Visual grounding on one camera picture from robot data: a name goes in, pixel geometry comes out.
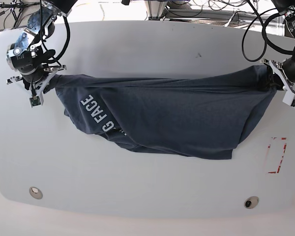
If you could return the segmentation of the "left-side robot arm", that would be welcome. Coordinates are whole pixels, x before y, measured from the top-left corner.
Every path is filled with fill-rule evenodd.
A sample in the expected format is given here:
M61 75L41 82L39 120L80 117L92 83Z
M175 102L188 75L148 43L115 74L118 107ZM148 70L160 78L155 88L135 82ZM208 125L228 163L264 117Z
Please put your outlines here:
M263 59L263 63L271 67L272 72L282 81L283 90L286 91L283 102L291 107L295 107L295 46L292 51L284 50L269 41L266 34L266 27L269 22L277 17L284 16L287 29L295 39L295 0L273 0L272 3L278 12L271 15L264 22L262 29L263 39L275 51L284 55L290 55L291 57L283 62Z

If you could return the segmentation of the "right-side robot arm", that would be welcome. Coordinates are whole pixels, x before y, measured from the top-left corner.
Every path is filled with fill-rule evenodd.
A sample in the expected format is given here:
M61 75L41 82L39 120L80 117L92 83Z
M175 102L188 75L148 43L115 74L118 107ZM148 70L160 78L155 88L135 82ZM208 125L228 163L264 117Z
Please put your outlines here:
M67 20L75 0L41 0L39 10L28 19L26 28L6 53L8 65L21 75L26 89L36 99L43 83L48 83L53 72L64 70L60 59L66 52L70 41L70 27ZM47 49L46 40L55 30L57 17L62 17L66 28L66 41L60 53Z

